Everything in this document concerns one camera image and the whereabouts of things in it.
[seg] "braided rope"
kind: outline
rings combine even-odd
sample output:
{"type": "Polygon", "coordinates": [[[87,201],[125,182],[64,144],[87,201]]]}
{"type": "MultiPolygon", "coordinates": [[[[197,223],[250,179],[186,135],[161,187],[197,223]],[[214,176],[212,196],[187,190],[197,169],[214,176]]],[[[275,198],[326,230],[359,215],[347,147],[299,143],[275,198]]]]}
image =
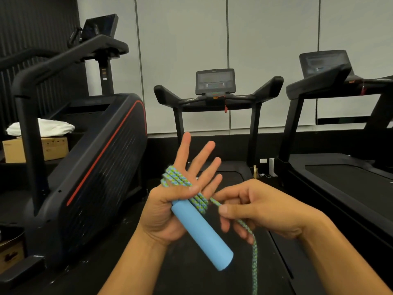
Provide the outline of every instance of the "braided rope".
{"type": "MultiPolygon", "coordinates": [[[[189,182],[174,166],[169,166],[165,173],[162,175],[161,184],[164,187],[168,187],[170,182],[172,185],[183,185],[192,186],[189,182]]],[[[194,207],[204,215],[208,209],[209,201],[203,196],[202,193],[198,193],[194,198],[189,199],[189,201],[194,205],[194,207]]],[[[210,198],[210,201],[216,206],[221,206],[221,203],[217,202],[215,199],[210,198]]],[[[254,238],[254,244],[252,245],[252,295],[257,295],[258,293],[258,280],[257,280],[257,259],[258,259],[258,248],[257,241],[255,239],[254,233],[250,230],[247,224],[238,219],[237,222],[246,229],[254,238]]]]}

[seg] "foam handle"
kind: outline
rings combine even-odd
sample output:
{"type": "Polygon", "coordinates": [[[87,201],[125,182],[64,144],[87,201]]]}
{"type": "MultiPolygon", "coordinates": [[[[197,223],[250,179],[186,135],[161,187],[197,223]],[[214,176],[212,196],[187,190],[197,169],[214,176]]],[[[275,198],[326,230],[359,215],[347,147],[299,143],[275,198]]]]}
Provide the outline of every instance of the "foam handle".
{"type": "Polygon", "coordinates": [[[218,271],[225,269],[233,251],[188,200],[172,202],[172,211],[218,271]]]}

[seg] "screen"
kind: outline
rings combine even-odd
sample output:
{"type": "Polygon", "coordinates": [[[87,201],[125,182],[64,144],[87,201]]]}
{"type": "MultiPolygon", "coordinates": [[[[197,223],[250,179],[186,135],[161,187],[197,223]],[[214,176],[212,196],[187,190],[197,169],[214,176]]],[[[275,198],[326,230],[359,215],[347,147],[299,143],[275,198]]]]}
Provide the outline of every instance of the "screen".
{"type": "Polygon", "coordinates": [[[82,40],[88,40],[95,37],[96,26],[98,29],[98,34],[103,34],[109,37],[114,36],[115,25],[115,14],[100,16],[98,18],[87,19],[82,31],[82,40]]]}
{"type": "Polygon", "coordinates": [[[208,74],[198,74],[198,89],[222,89],[228,91],[233,88],[233,73],[226,72],[212,72],[208,74]]]}
{"type": "Polygon", "coordinates": [[[313,52],[302,54],[300,57],[304,77],[350,63],[346,51],[313,52]]]}

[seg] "treadmill console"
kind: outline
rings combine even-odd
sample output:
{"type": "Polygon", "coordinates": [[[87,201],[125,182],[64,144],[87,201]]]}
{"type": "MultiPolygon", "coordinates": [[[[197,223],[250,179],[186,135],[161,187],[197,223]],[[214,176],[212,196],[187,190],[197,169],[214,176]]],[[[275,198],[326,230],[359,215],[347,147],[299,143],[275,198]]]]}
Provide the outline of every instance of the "treadmill console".
{"type": "Polygon", "coordinates": [[[340,64],[350,63],[345,50],[317,51],[299,56],[304,78],[334,68],[340,64]]]}
{"type": "Polygon", "coordinates": [[[92,39],[99,34],[113,38],[115,36],[118,20],[117,14],[87,19],[82,29],[81,41],[92,39]]]}
{"type": "Polygon", "coordinates": [[[211,69],[196,72],[195,94],[215,96],[236,92],[235,70],[211,69]]]}

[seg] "forearm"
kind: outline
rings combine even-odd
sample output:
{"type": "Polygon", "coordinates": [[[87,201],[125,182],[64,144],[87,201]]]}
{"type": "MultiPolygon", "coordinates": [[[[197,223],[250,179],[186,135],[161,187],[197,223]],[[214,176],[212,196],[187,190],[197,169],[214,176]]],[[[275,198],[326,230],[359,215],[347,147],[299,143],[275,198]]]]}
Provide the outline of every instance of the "forearm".
{"type": "Polygon", "coordinates": [[[326,216],[313,222],[301,240],[328,294],[393,294],[326,216]]]}
{"type": "Polygon", "coordinates": [[[138,227],[98,295],[152,294],[166,249],[138,227]]]}

